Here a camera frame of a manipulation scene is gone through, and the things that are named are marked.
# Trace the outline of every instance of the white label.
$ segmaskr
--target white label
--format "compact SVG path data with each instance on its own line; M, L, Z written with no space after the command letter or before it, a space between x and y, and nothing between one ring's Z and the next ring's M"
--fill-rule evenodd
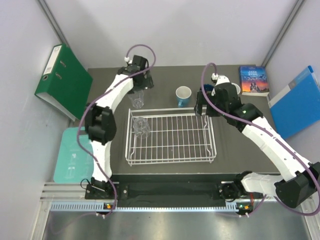
M51 56L49 58L49 61L44 69L43 75L50 74L52 72L52 69L54 65L56 64L56 60L58 58L58 55L60 53L61 45L56 46L51 53Z

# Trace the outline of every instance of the teal plastic mat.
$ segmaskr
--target teal plastic mat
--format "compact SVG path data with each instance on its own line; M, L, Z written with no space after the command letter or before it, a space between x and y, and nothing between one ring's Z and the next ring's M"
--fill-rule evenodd
M84 152L77 143L77 127L67 128L62 135L58 159L55 166L53 180L58 184L80 183L89 179L94 172L93 158ZM93 152L85 128L81 128L80 143Z

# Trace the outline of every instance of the dish rack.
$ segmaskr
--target dish rack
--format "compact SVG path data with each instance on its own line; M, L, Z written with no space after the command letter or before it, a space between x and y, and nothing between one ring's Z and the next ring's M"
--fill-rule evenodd
M146 138L135 135L135 118L150 126ZM193 108L128 111L125 158L130 166L165 163L212 163L217 155L212 118Z

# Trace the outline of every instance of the wall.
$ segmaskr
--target wall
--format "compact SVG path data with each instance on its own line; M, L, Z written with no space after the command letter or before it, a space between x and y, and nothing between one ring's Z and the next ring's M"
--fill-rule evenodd
M59 43L35 0L0 0L0 239L27 239L67 118L34 96Z
M306 66L315 68L320 80L320 1L306 1L266 70L271 96L281 91ZM311 162L320 161L320 121L287 140Z
M138 43L155 50L157 66L260 65L295 0L46 2L82 64L105 68L123 66Z

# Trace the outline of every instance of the clear glass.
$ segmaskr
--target clear glass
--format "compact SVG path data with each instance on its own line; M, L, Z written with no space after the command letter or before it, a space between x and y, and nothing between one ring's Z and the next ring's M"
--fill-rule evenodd
M128 94L129 99L131 100L132 106L136 109L140 109L144 106L144 91L136 91L132 94Z
M151 132L147 119L143 117L135 117L133 119L133 129L137 138L141 139L146 139Z

